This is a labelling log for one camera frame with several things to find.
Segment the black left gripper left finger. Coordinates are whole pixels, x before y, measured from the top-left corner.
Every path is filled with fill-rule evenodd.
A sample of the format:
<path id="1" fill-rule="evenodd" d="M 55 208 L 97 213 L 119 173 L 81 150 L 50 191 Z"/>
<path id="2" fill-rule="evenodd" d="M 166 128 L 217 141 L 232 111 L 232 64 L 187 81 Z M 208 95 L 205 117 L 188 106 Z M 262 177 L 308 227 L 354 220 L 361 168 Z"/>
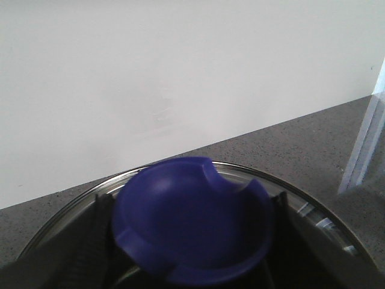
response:
<path id="1" fill-rule="evenodd" d="M 94 204 L 42 246 L 1 269 L 1 288 L 114 288 L 134 267 L 117 247 L 110 220 L 114 198 Z"/>

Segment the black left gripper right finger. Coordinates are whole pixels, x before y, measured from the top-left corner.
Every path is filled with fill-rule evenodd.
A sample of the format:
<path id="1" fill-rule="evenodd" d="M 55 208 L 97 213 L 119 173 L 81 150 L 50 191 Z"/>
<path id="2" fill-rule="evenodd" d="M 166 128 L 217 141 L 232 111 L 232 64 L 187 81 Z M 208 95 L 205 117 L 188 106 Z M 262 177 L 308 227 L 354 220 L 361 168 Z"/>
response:
<path id="1" fill-rule="evenodd" d="M 273 244 L 262 262 L 267 288 L 384 288 L 384 275 L 291 214 L 286 192 L 272 198 Z"/>

